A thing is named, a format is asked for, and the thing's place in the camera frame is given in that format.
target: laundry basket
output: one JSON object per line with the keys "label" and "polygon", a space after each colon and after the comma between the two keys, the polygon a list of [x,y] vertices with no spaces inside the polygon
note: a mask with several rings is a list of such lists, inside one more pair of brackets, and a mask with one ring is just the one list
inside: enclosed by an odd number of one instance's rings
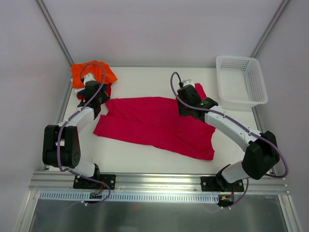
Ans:
{"label": "laundry basket", "polygon": [[260,63],[257,59],[218,56],[219,104],[224,109],[248,110],[268,101]]}

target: gray wall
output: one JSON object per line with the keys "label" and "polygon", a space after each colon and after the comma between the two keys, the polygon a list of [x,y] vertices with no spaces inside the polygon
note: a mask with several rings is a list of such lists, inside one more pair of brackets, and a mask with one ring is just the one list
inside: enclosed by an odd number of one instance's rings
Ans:
{"label": "gray wall", "polygon": [[304,231],[309,231],[308,12],[308,0],[293,0],[258,57],[269,99],[258,111],[289,163],[287,180]]}
{"label": "gray wall", "polygon": [[281,0],[45,0],[73,60],[215,66],[250,56]]}
{"label": "gray wall", "polygon": [[70,67],[34,0],[0,3],[0,230],[13,230]]}

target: white table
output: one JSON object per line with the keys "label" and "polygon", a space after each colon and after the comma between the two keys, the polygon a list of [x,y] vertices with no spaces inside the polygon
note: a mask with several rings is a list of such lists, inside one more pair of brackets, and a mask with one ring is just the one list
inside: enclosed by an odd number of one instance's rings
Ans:
{"label": "white table", "polygon": [[[218,101],[216,69],[204,68],[112,68],[118,81],[112,85],[112,98],[167,97],[174,98],[169,78],[177,71],[182,80],[192,79],[201,83],[205,93]],[[178,79],[174,77],[174,86],[178,88]],[[74,90],[71,93],[65,118],[75,112],[80,101]],[[101,114],[106,114],[105,105]],[[243,124],[256,129],[252,111],[228,111]],[[212,161],[196,160],[174,152],[149,145],[132,144],[93,134],[99,116],[79,133],[82,157],[99,165],[101,172],[119,173],[173,173],[173,174],[215,174],[230,163],[243,159],[244,152],[216,130],[212,137],[215,150]]]}

